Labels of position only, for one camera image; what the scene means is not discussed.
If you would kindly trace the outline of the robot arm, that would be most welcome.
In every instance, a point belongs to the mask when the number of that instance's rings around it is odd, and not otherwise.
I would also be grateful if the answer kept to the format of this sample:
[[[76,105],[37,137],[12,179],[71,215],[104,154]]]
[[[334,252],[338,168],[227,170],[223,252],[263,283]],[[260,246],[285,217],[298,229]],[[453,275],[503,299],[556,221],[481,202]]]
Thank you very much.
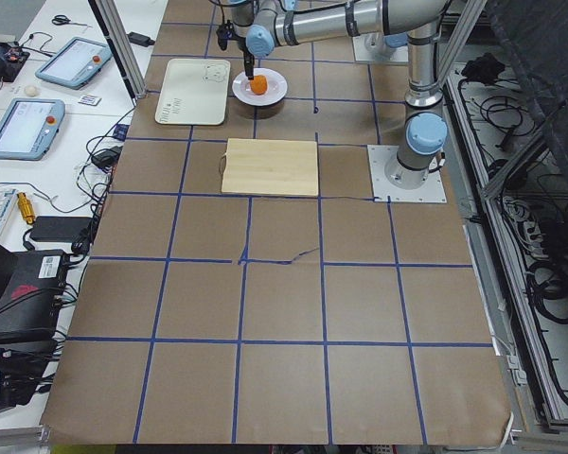
[[[283,46],[361,37],[369,52],[384,59],[406,48],[404,138],[384,173],[391,184],[416,189],[426,182],[448,136],[437,62],[439,24],[447,7],[445,1],[363,0],[299,9],[294,1],[228,1],[221,7],[218,45],[237,44],[248,78],[257,58]]]

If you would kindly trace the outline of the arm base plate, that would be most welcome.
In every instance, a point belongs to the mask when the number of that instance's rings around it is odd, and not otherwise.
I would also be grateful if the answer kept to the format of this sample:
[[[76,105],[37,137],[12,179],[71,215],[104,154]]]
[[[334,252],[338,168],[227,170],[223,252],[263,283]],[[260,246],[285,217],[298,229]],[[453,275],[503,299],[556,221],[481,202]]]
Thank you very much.
[[[380,32],[353,38],[355,61],[385,65],[407,65],[408,36],[406,33],[383,35]]]
[[[436,158],[427,169],[409,170],[399,163],[398,148],[367,146],[373,199],[379,202],[446,203]]]

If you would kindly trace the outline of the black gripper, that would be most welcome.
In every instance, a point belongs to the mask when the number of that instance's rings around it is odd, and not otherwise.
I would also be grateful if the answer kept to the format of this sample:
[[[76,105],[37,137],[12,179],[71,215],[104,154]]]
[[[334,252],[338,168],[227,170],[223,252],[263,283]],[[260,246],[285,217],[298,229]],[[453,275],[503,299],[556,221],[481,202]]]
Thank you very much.
[[[245,38],[240,40],[240,50],[243,54],[244,58],[244,74],[248,79],[254,78],[254,71],[255,71],[255,56],[254,54],[248,49],[247,42]]]

